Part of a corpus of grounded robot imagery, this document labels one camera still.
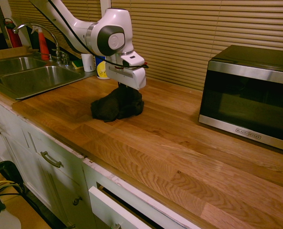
horizontal blinds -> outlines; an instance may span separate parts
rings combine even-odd
[[[208,61],[231,44],[283,50],[283,0],[112,0],[131,14],[148,77],[203,89]]]
[[[223,0],[212,56],[231,44],[283,50],[283,0]]]
[[[63,0],[64,5],[78,19],[83,21],[98,21],[101,18],[100,0]],[[63,35],[56,29],[30,2],[29,0],[9,0],[12,17],[25,22],[36,22],[48,28],[57,38],[60,47],[70,53],[75,53],[66,43]],[[45,37],[53,41],[53,38],[43,31]]]

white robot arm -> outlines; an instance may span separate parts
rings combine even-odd
[[[106,74],[139,90],[146,85],[144,59],[134,51],[127,10],[109,8],[98,22],[75,18],[61,0],[30,0],[80,53],[106,56]]]

yellow cable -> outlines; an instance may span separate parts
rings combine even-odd
[[[13,184],[14,182],[10,181],[10,180],[1,180],[0,183],[10,183],[10,184]]]
[[[21,190],[21,187],[18,185],[18,184],[5,184],[5,185],[0,185],[0,189],[4,188],[4,187],[11,187],[11,186],[16,186],[18,188],[20,188]]]

orange spray bottle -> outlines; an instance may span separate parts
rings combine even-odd
[[[49,57],[50,52],[48,50],[42,28],[38,27],[38,26],[33,26],[31,33],[35,32],[36,30],[38,31],[38,35],[39,35],[41,58],[42,58],[42,60],[49,60],[50,59],[50,57]]]

stainless steel microwave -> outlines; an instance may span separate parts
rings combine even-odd
[[[232,45],[213,57],[199,122],[283,149],[283,51]]]

